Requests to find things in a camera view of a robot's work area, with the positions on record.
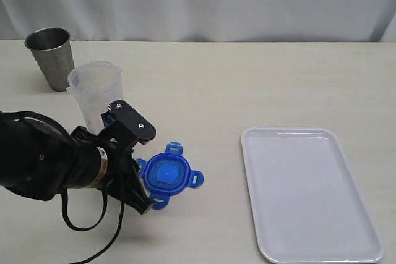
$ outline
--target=table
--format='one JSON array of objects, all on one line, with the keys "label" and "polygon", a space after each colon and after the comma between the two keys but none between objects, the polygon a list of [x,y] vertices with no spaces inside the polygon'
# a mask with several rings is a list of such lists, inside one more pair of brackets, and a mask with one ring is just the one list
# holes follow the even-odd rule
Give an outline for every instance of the table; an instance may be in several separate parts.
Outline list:
[{"label": "table", "polygon": [[[124,96],[156,128],[134,156],[179,141],[205,174],[162,211],[128,208],[118,241],[94,263],[265,263],[256,246],[240,135],[252,126],[332,130],[351,163],[385,242],[396,257],[396,44],[72,42],[76,65],[123,68]],[[52,92],[23,41],[0,41],[0,110],[32,110],[69,131],[84,124],[71,94]],[[70,191],[78,225],[99,217],[100,193]],[[69,263],[101,249],[119,202],[90,232],[69,230],[60,197],[39,202],[0,189],[0,262]]]}]

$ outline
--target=plastic measuring cup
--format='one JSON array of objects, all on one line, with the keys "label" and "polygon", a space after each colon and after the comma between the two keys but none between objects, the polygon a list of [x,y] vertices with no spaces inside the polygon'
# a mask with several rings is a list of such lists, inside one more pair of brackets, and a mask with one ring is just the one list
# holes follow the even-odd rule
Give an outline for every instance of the plastic measuring cup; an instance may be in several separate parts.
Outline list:
[{"label": "plastic measuring cup", "polygon": [[106,61],[93,61],[74,69],[67,90],[77,100],[88,130],[99,134],[104,128],[100,114],[115,100],[123,99],[121,68]]}]

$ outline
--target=white tray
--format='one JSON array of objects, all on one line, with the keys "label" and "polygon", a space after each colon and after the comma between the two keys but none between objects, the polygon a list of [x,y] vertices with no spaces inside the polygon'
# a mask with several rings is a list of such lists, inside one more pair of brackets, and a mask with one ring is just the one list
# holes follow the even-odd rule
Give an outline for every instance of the white tray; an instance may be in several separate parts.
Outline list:
[{"label": "white tray", "polygon": [[257,243],[267,260],[381,260],[381,240],[331,132],[250,128],[242,148]]}]

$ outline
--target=stainless steel cup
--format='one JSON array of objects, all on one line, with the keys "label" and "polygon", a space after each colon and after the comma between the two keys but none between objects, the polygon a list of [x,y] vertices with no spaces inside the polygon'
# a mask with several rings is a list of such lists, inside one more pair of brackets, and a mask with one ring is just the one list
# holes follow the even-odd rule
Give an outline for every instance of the stainless steel cup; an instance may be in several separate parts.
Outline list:
[{"label": "stainless steel cup", "polygon": [[65,91],[67,76],[74,69],[70,33],[62,28],[44,28],[29,34],[25,46],[32,52],[49,86]]}]

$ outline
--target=blue plastic lid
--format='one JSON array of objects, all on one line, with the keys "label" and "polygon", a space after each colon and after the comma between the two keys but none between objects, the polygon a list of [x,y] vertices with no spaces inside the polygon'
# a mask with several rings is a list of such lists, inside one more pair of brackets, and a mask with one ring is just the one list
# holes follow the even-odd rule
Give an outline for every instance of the blue plastic lid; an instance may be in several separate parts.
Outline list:
[{"label": "blue plastic lid", "polygon": [[170,196],[180,193],[186,187],[197,188],[203,184],[202,172],[191,170],[182,154],[182,145],[170,142],[164,153],[155,155],[148,162],[136,159],[140,166],[139,176],[151,193],[153,209],[161,210],[166,207]]}]

